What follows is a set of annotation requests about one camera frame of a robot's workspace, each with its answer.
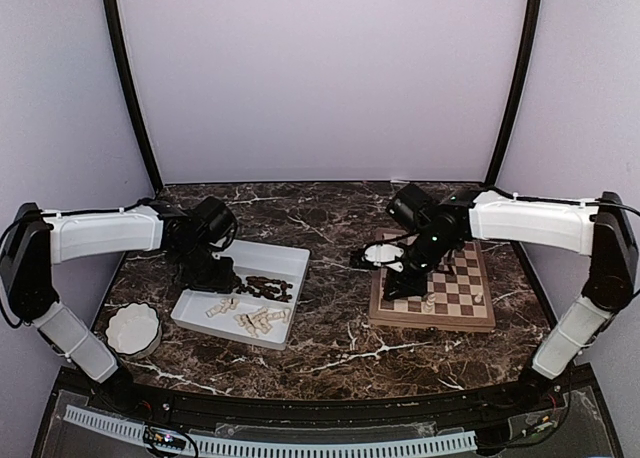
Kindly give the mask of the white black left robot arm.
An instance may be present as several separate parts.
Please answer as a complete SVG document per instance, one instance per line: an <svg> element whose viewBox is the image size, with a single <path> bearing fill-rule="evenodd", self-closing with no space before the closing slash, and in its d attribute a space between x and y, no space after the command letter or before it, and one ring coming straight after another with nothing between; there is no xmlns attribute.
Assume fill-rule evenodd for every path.
<svg viewBox="0 0 640 458"><path fill-rule="evenodd" d="M228 292L238 220L221 200L208 197L191 209L143 198L112 209L44 210L23 204L1 235L1 314L13 329L33 325L90 380L120 414L141 405L140 390L116 354L61 302L54 288L55 265L86 257L132 251L161 251L179 272L182 288Z"/></svg>

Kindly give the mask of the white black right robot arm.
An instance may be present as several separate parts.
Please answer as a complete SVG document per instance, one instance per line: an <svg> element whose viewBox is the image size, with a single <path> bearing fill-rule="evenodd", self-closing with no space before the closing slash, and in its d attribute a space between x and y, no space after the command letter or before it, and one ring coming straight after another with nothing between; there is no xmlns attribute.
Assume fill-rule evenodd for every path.
<svg viewBox="0 0 640 458"><path fill-rule="evenodd" d="M511 404L530 412L547 398L548 381L559 377L638 294L639 250L629 210L612 192L558 199L467 188L435 201L408 185L387 211L413 241L383 240L364 254L387 269L388 300L425 293L427 274L472 240L521 242L588 257L586 283L532 356L528 375L511 388Z"/></svg>

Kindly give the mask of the cream white chess piece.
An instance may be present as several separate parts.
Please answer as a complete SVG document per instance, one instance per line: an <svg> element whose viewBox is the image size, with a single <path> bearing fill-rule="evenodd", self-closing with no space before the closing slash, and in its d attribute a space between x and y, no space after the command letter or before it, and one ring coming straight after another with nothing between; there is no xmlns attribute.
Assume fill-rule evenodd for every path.
<svg viewBox="0 0 640 458"><path fill-rule="evenodd" d="M291 310L288 308L267 311L259 316L258 321L260 323L282 322L287 324L289 322L290 315Z"/></svg>
<svg viewBox="0 0 640 458"><path fill-rule="evenodd" d="M263 318L251 318L247 314L237 314L234 319L253 338L268 335L273 329L269 322Z"/></svg>
<svg viewBox="0 0 640 458"><path fill-rule="evenodd" d="M237 308L238 301L232 298L221 299L220 302L205 312L207 318L213 318L219 314L226 314Z"/></svg>

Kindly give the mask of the wooden chess board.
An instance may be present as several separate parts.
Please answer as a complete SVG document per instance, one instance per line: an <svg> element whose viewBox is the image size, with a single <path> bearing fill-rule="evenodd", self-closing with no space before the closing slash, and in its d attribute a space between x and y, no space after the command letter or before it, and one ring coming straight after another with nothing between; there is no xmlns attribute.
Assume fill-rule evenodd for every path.
<svg viewBox="0 0 640 458"><path fill-rule="evenodd" d="M382 289L386 273L382 269L372 274L369 321L375 325L481 333L491 332L496 325L489 278L478 241L466 243L428 275L428 294L436 295L432 313L422 312L425 296L385 301ZM478 293L484 296L482 304L473 302Z"/></svg>

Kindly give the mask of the dark brown chess piece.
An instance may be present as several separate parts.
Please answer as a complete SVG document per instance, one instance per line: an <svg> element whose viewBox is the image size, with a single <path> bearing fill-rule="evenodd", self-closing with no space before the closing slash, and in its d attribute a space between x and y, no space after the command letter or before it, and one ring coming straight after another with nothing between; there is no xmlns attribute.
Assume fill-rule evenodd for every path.
<svg viewBox="0 0 640 458"><path fill-rule="evenodd" d="M293 284L282 279L269 278L264 276L247 276L246 284L257 289L288 290L293 288Z"/></svg>
<svg viewBox="0 0 640 458"><path fill-rule="evenodd" d="M293 296L286 290L273 287L254 288L250 291L250 294L256 298L263 298L281 303L289 303L293 298Z"/></svg>

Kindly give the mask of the white divided plastic tray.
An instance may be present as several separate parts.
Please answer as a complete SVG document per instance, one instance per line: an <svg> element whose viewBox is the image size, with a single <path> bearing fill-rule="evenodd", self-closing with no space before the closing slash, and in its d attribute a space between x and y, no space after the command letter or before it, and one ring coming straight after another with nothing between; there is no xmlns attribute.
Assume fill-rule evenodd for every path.
<svg viewBox="0 0 640 458"><path fill-rule="evenodd" d="M293 296L292 300L289 303L275 302L253 297L250 292L222 294L185 290L171 312L171 319L176 325L191 331L269 349L285 349L306 278L310 251L238 240L223 255L233 259L234 271L242 280L246 280L247 276L264 276L292 283L293 288L286 290ZM224 298L237 300L237 308L207 318L205 312ZM259 338L251 337L234 319L237 314L259 318L267 311L286 308L291 310L289 322L269 323L273 329Z"/></svg>

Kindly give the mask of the white scalloped ceramic bowl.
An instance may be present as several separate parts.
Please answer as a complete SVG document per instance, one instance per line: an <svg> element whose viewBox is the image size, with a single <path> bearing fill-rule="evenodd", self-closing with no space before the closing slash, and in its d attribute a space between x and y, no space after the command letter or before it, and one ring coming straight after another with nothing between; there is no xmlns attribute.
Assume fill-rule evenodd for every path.
<svg viewBox="0 0 640 458"><path fill-rule="evenodd" d="M122 307L110 318L105 335L108 346L117 354L132 359L148 357L162 338L157 310L136 303Z"/></svg>

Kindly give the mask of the black curved front rail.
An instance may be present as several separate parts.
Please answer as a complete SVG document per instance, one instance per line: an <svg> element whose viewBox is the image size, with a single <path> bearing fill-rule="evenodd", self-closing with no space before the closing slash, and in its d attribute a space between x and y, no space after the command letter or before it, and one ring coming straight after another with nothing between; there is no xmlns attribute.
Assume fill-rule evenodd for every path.
<svg viewBox="0 0 640 458"><path fill-rule="evenodd" d="M133 383L151 407L151 419L162 424L211 428L222 423L323 429L434 422L487 428L523 413L551 409L547 394L529 408L515 405L517 382L484 388L388 399L284 400L224 396Z"/></svg>

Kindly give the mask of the black left frame post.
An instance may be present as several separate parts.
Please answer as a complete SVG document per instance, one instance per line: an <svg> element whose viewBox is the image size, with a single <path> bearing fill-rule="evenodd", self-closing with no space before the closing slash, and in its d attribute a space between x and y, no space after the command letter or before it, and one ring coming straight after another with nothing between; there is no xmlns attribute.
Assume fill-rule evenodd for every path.
<svg viewBox="0 0 640 458"><path fill-rule="evenodd" d="M138 100L136 85L127 53L118 0L102 0L102 2L120 87L136 145L152 190L157 194L164 188L164 183L152 150L151 140Z"/></svg>

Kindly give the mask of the black frame post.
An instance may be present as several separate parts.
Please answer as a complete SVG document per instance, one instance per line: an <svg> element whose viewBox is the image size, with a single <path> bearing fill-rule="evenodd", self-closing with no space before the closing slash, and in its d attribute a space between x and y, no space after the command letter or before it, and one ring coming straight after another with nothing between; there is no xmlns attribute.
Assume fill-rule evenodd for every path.
<svg viewBox="0 0 640 458"><path fill-rule="evenodd" d="M498 130L496 143L484 178L485 185L496 185L506 158L515 126L521 98L525 88L529 64L536 37L536 29L542 0L526 0L521 36L517 50L504 113Z"/></svg>
<svg viewBox="0 0 640 458"><path fill-rule="evenodd" d="M157 194L164 188L164 183L152 150L151 140L138 100L136 85L127 53L118 0L102 0L102 2L120 87L136 145L152 190Z"/></svg>

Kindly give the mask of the black right frame post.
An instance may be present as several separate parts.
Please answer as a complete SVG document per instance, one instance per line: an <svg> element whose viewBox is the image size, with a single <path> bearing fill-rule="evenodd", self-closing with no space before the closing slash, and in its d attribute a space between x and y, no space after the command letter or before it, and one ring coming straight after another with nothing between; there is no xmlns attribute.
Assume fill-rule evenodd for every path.
<svg viewBox="0 0 640 458"><path fill-rule="evenodd" d="M521 98L525 88L529 64L536 37L536 29L542 0L526 0L521 36L517 50L504 113L498 130L496 143L484 178L485 185L496 185L506 158L515 126Z"/></svg>

